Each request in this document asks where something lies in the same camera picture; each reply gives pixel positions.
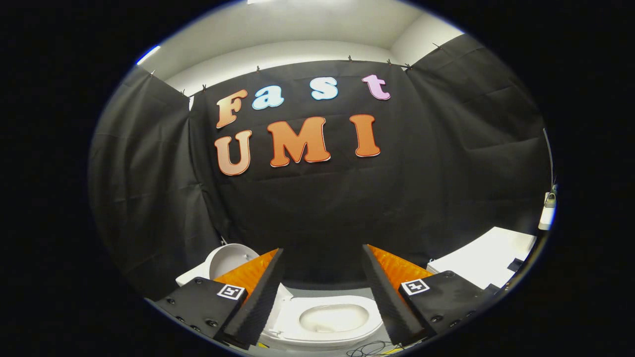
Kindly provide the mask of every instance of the orange letter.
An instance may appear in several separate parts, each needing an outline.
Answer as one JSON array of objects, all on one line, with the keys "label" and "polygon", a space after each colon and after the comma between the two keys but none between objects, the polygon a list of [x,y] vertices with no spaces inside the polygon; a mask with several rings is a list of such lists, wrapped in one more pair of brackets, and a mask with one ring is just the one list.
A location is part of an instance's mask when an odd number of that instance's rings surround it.
[{"label": "orange letter", "polygon": [[358,134],[358,148],[355,150],[355,154],[361,158],[377,156],[381,152],[379,147],[375,145],[375,137],[373,136],[374,121],[375,118],[367,114],[353,115],[351,117],[351,122],[355,124],[355,130]]},{"label": "orange letter", "polygon": [[232,110],[234,112],[238,112],[240,110],[240,98],[244,97],[247,97],[247,91],[239,90],[216,103],[216,105],[220,108],[218,111],[218,124],[216,124],[216,129],[220,129],[236,120],[236,116],[232,114]]},{"label": "orange letter", "polygon": [[295,135],[286,121],[271,123],[267,127],[274,139],[274,158],[271,160],[271,166],[281,167],[289,164],[289,159],[284,155],[285,149],[295,163],[299,163],[305,146],[308,146],[307,154],[304,156],[306,162],[317,163],[329,160],[331,154],[326,151],[324,135],[322,134],[325,122],[326,120],[319,116],[306,119],[299,135]]},{"label": "orange letter", "polygon": [[229,161],[229,142],[231,137],[222,137],[214,142],[218,154],[218,167],[220,171],[227,176],[240,175],[249,167],[251,156],[249,155],[249,137],[251,130],[241,131],[236,134],[236,140],[240,145],[240,161],[238,164],[232,164]]}]

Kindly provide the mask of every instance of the ceiling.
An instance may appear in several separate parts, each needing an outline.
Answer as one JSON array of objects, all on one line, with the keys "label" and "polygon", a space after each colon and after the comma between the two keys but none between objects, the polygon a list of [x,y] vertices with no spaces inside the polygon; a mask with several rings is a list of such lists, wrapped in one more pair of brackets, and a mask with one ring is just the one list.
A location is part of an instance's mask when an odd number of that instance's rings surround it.
[{"label": "ceiling", "polygon": [[398,0],[236,1],[161,43],[142,67],[169,79],[224,53],[283,41],[325,40],[389,50],[423,10]]}]

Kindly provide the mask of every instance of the black fabric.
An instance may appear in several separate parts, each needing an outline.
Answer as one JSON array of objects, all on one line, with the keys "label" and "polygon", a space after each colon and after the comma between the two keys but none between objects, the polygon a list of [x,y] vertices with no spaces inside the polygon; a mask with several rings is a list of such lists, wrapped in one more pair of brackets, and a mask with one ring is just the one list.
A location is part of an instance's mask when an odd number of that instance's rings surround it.
[{"label": "black fabric", "polygon": [[188,159],[188,98],[135,67],[107,104],[90,151],[97,229],[150,299],[220,245]]},{"label": "black fabric", "polygon": [[493,226],[536,235],[551,173],[542,117],[504,63],[463,34],[413,65],[442,162],[443,235],[423,243],[439,258]]},{"label": "black fabric", "polygon": [[[386,82],[389,100],[377,100],[362,78],[376,74]],[[332,76],[338,95],[314,100],[309,82]],[[269,85],[282,88],[278,107],[255,110],[253,94]],[[248,97],[235,122],[216,129],[221,98],[245,89]],[[213,211],[213,225],[229,243],[262,254],[283,247],[291,287],[359,287],[363,243],[386,247],[414,262],[427,261],[419,242],[441,234],[441,162],[432,126],[412,120],[424,110],[414,87],[398,66],[376,62],[323,61],[285,65],[245,74],[209,87],[194,97],[190,113],[192,162]],[[355,114],[375,117],[373,132],[381,153],[359,158]],[[322,116],[331,159],[301,160],[273,168],[272,135],[267,126],[287,121],[296,133],[306,118]],[[245,173],[226,176],[218,168],[214,141],[243,130],[250,138],[251,163]],[[232,162],[239,160],[235,139]]]},{"label": "black fabric", "polygon": [[[384,80],[377,100],[362,78]],[[338,96],[314,100],[309,82],[334,77]],[[255,110],[254,93],[282,88],[278,107]],[[216,129],[217,102],[248,96],[235,122]],[[359,246],[417,265],[499,226],[535,234],[550,188],[544,124],[520,80],[490,51],[459,36],[404,71],[396,65],[320,61],[252,72],[208,87],[192,110],[141,69],[120,87],[97,129],[91,195],[100,232],[140,291],[160,298],[218,246],[217,232],[262,254],[284,248],[283,283],[294,288],[366,286]],[[374,116],[381,153],[355,155],[349,118]],[[267,126],[296,133],[321,116],[331,159],[273,168]],[[214,141],[251,130],[250,166],[226,176]]]}]

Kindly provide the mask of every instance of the light blue letter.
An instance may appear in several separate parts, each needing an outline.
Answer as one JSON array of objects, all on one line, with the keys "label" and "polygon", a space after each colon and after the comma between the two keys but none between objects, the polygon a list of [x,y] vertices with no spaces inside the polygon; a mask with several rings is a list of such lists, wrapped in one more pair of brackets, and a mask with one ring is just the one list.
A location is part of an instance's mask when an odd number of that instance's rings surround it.
[{"label": "light blue letter", "polygon": [[256,92],[256,99],[251,106],[257,111],[266,107],[277,107],[284,102],[284,98],[281,95],[282,89],[279,86],[262,88]]},{"label": "light blue letter", "polygon": [[333,77],[319,77],[313,79],[309,86],[314,89],[311,96],[315,100],[333,99],[337,97],[337,81]]}]

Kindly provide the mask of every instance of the toilet bowl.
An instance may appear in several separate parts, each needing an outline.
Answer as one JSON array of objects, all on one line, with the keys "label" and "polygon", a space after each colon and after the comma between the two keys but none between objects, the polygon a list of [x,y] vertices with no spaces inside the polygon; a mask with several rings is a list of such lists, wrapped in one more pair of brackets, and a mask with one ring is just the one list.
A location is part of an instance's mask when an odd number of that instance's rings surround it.
[{"label": "toilet bowl", "polygon": [[280,284],[260,342],[278,349],[327,351],[353,346],[381,326],[372,299],[357,295],[294,297]]},{"label": "toilet bowl", "polygon": [[[179,276],[177,284],[197,276],[213,280],[255,257],[258,254],[244,245],[218,247],[205,262]],[[280,284],[259,342],[276,349],[327,351],[353,346],[382,324],[375,301],[367,297],[294,297]]]}]

